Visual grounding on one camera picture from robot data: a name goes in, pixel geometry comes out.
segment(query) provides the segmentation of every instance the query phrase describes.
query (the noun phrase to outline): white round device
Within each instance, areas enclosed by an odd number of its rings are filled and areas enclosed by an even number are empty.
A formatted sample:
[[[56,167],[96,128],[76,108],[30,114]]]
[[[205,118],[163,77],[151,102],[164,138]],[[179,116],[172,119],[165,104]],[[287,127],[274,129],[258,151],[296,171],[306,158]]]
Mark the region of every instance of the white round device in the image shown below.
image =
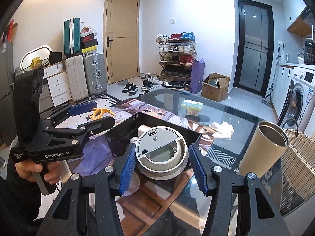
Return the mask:
[[[136,143],[138,167],[146,176],[167,180],[179,175],[188,162],[188,148],[176,130],[159,126],[142,133]]]

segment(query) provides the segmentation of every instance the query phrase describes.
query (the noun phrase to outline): glass door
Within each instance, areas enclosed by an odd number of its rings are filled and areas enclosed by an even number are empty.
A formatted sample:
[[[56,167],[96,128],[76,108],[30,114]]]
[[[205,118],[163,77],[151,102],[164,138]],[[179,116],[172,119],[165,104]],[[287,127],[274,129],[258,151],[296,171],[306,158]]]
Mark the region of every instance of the glass door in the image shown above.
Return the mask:
[[[274,46],[272,7],[249,0],[238,3],[240,28],[234,86],[264,97]]]

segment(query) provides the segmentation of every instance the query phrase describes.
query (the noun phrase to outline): purple bag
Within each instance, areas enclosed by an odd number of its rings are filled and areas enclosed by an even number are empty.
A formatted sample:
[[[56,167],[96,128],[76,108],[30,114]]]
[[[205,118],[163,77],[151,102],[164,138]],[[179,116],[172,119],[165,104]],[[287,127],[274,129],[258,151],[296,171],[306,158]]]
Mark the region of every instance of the purple bag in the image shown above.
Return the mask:
[[[204,80],[204,59],[194,59],[192,64],[192,76],[190,78],[190,93],[196,94],[201,91]]]

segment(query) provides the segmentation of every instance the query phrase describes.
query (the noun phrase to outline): white suitcase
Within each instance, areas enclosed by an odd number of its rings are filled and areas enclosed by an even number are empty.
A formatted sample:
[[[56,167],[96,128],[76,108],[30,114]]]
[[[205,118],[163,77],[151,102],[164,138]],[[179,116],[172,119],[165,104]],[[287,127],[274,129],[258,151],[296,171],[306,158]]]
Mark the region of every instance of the white suitcase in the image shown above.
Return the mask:
[[[83,56],[74,56],[65,60],[67,78],[73,101],[82,100],[89,96],[86,84]]]

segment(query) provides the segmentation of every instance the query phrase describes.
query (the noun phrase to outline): door handle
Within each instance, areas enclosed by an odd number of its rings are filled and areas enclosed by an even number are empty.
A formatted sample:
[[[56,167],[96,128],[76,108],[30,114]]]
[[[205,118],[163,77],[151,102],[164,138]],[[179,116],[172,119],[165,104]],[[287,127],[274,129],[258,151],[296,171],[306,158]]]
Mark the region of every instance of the door handle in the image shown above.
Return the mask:
[[[114,39],[109,39],[109,37],[106,37],[106,43],[107,47],[109,47],[109,42],[112,42]]]

